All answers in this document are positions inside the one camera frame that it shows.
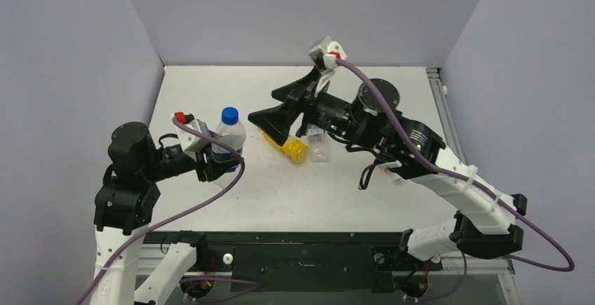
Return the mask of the yellow juice bottle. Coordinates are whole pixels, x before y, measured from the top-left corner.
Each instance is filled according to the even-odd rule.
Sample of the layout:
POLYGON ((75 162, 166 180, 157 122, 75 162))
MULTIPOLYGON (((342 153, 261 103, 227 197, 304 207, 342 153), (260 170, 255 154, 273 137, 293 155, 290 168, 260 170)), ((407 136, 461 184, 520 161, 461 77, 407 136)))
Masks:
POLYGON ((283 145, 279 145, 265 131, 260 128, 258 128, 258 131, 271 147, 284 154, 292 162, 302 164, 307 160, 309 147, 299 138, 290 135, 283 145))

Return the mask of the Pepsi bottle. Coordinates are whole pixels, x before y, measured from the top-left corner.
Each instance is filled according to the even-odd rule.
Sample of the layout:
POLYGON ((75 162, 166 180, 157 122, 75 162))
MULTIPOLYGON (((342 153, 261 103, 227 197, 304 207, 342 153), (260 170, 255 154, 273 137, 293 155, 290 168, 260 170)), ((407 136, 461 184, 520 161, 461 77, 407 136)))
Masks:
MULTIPOLYGON (((234 148, 237 153, 242 154, 244 142, 246 141, 246 129, 243 126, 243 123, 240 121, 235 125, 229 126, 220 122, 217 128, 215 129, 215 134, 217 140, 224 142, 228 146, 234 148)), ((230 153, 229 151, 224 151, 224 148, 221 146, 214 147, 215 153, 217 154, 225 154, 230 153)), ((237 168, 236 172, 234 173, 233 179, 236 177, 239 167, 237 168)), ((220 188, 225 188, 230 182, 214 182, 220 188)))

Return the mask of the blue Pepsi bottle cap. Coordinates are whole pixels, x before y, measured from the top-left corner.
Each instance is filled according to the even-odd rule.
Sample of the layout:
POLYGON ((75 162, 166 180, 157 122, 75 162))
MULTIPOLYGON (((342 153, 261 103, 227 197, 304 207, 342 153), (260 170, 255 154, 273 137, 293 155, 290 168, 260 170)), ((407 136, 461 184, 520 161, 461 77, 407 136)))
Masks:
POLYGON ((225 107, 221 112, 221 121, 229 126, 239 122, 239 112, 235 107, 225 107))

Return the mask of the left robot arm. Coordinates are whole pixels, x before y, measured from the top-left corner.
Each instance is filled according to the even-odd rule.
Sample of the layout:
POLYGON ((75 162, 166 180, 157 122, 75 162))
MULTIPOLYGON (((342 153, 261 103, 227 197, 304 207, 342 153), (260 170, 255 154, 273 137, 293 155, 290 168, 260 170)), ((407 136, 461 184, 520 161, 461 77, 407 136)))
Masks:
POLYGON ((94 278, 80 302, 163 304, 188 269, 207 265, 210 252, 205 234, 179 231, 149 278, 136 283, 145 236, 161 227, 152 222, 161 194, 158 183, 188 172, 195 172, 201 182, 213 182, 233 167, 246 168, 241 153, 202 122, 184 117, 175 127, 179 140, 197 139, 197 146, 157 147, 149 128, 138 121, 112 132, 111 163, 95 197, 94 278))

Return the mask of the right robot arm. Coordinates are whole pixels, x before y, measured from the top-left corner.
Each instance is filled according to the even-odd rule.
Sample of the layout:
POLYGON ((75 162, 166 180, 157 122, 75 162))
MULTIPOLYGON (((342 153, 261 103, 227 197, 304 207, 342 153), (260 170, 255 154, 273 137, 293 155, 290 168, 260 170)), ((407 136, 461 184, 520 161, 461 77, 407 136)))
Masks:
POLYGON ((463 164, 429 126, 406 118, 397 109, 400 95, 383 79, 366 79, 348 102, 329 94, 316 70, 273 90, 278 105, 252 112, 248 120, 283 144, 295 120, 298 135, 316 126, 341 141, 349 152, 365 151, 375 165, 433 191, 456 212, 446 221, 402 233, 397 262, 413 268, 442 254, 459 251, 479 259, 518 252, 524 232, 516 218, 526 212, 520 194, 488 192, 475 168, 463 164))

